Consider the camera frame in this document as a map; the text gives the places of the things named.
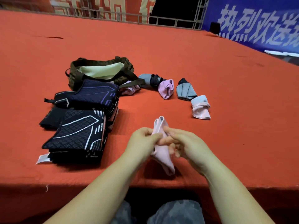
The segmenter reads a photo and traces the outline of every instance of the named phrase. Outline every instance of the forearm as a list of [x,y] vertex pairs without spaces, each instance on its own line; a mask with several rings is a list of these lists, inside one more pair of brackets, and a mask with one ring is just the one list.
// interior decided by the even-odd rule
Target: forearm
[[218,159],[204,173],[223,224],[274,224],[241,181]]
[[123,154],[46,224],[110,223],[138,166],[138,162]]

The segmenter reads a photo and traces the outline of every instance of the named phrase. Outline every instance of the pants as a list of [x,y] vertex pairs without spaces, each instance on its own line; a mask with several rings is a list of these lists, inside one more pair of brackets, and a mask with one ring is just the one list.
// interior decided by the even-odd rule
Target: pants
[[[111,224],[134,224],[131,207],[123,201]],[[147,220],[147,224],[204,224],[204,217],[199,203],[193,200],[175,200],[163,204],[159,210]]]

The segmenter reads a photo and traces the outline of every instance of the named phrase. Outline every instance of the blue banner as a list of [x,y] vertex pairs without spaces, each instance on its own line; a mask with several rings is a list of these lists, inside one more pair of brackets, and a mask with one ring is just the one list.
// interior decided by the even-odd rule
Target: blue banner
[[299,0],[209,0],[202,26],[253,49],[299,53]]

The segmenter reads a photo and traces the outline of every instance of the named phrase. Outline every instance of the red tablecloth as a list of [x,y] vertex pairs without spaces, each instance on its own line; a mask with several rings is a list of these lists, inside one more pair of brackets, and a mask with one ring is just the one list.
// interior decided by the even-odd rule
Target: red tablecloth
[[[200,136],[265,209],[299,206],[297,66],[208,32],[9,11],[0,18],[0,222],[63,206],[123,153],[134,130],[159,116]],[[137,75],[175,84],[185,77],[207,96],[211,120],[192,118],[191,103],[176,93],[163,100],[142,89],[120,98],[100,167],[35,165],[54,134],[38,125],[51,108],[43,98],[69,89],[64,71],[72,60],[114,56],[126,56]],[[148,161],[132,185],[207,192],[184,159],[174,165],[172,179]]]

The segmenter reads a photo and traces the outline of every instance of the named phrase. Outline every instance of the red carpet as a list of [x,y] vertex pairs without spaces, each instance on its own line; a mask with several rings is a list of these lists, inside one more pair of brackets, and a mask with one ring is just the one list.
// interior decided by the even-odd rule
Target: red carpet
[[[265,209],[299,206],[297,66],[207,32],[9,11],[0,18],[0,223],[63,206],[123,153],[133,131],[159,116],[200,136]],[[120,98],[100,167],[35,165],[54,134],[38,125],[51,108],[43,98],[69,89],[64,71],[72,60],[114,56],[127,57],[137,75],[175,85],[185,77],[207,96],[211,120],[192,118],[191,103],[176,93],[163,100],[142,89]],[[209,197],[206,180],[184,159],[174,165],[170,179],[149,161],[132,185],[196,188]],[[211,204],[203,201],[206,210]]]

